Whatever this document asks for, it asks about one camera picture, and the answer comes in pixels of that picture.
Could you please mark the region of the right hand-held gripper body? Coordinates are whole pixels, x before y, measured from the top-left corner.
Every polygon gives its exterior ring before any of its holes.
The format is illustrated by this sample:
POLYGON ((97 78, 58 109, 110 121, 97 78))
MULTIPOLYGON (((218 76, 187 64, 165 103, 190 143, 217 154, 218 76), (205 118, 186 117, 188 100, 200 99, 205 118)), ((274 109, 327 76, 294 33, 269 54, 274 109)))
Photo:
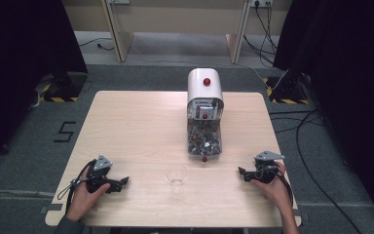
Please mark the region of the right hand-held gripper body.
POLYGON ((284 156, 271 151, 263 151, 254 157, 256 178, 263 183, 270 183, 279 172, 277 160, 283 160, 284 156))

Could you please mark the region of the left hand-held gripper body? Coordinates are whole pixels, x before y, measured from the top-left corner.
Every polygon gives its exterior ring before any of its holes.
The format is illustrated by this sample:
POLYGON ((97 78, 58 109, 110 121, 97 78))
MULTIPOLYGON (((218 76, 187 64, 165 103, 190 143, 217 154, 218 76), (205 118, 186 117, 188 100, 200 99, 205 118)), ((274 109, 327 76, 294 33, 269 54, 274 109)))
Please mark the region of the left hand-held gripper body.
POLYGON ((111 166, 112 163, 104 155, 99 155, 97 159, 90 162, 86 180, 87 189, 90 193, 96 192, 96 190, 103 184, 110 185, 106 190, 107 193, 112 192, 113 186, 107 178, 111 166))

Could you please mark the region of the clear plastic cup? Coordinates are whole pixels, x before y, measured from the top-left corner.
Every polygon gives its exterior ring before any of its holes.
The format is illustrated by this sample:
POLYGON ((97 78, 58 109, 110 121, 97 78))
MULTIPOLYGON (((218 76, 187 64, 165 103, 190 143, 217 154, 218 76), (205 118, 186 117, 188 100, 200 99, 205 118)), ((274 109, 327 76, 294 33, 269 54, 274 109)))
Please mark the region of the clear plastic cup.
POLYGON ((180 164, 169 165, 165 171, 165 179, 174 193, 180 193, 183 190, 187 176, 187 168, 180 164))

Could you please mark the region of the white dispenser with red knobs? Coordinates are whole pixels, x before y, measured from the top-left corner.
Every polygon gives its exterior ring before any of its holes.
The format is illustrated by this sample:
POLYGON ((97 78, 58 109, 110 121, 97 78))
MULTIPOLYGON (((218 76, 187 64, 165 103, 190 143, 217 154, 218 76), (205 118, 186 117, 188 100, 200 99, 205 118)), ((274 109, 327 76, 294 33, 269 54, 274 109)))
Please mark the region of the white dispenser with red knobs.
POLYGON ((218 72, 195 68, 188 75, 187 150, 203 162, 222 153, 224 100, 218 72))

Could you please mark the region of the person's right hand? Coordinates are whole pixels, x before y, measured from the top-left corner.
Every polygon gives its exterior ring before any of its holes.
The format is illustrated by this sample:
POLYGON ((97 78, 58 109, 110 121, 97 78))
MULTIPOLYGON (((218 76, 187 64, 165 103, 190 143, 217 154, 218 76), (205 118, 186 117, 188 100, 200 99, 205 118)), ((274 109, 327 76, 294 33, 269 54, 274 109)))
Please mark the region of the person's right hand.
POLYGON ((267 199, 277 206, 282 215, 293 215, 293 205, 290 202, 286 186, 277 175, 270 183, 263 183, 256 179, 252 179, 250 183, 260 188, 267 199))

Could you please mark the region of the person's left hand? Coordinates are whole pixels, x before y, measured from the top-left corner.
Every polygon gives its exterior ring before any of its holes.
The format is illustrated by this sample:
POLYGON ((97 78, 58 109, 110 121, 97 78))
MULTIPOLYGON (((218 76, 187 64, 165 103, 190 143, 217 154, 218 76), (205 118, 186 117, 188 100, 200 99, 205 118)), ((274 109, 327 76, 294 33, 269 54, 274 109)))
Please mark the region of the person's left hand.
POLYGON ((103 196, 108 188, 109 183, 101 185, 95 192, 91 193, 87 189, 86 179, 89 168, 85 168, 83 174, 80 176, 80 183, 76 187, 70 207, 66 212, 65 217, 71 221, 79 221, 90 210, 97 211, 97 200, 103 196))

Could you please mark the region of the black stand base striped tape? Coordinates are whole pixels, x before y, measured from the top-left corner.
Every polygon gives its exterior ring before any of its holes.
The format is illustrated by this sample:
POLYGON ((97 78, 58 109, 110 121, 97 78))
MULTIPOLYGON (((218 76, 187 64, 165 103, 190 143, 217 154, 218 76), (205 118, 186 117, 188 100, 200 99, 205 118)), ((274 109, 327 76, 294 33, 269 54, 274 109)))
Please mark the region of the black stand base striped tape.
POLYGON ((40 95, 41 101, 77 101, 87 80, 87 73, 67 72, 63 77, 51 77, 40 95))
POLYGON ((298 80, 269 76, 263 79, 269 101, 286 104, 308 104, 308 98, 298 80))

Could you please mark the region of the black curtain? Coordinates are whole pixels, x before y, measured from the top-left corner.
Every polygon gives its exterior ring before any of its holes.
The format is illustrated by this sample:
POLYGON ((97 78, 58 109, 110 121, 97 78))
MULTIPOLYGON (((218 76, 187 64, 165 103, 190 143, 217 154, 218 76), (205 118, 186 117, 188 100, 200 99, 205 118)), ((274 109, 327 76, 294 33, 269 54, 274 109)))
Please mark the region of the black curtain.
POLYGON ((292 0, 274 61, 306 73, 374 203, 374 0, 292 0))
POLYGON ((86 70, 62 0, 0 0, 0 148, 44 76, 86 70))

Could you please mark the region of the white wall socket with plugs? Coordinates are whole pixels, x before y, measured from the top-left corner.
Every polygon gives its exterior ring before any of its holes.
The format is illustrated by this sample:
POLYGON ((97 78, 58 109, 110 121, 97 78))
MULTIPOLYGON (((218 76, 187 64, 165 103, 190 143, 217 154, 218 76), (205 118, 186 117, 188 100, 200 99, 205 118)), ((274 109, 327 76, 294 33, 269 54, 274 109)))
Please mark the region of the white wall socket with plugs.
POLYGON ((248 0, 250 7, 252 8, 271 8, 271 0, 248 0))

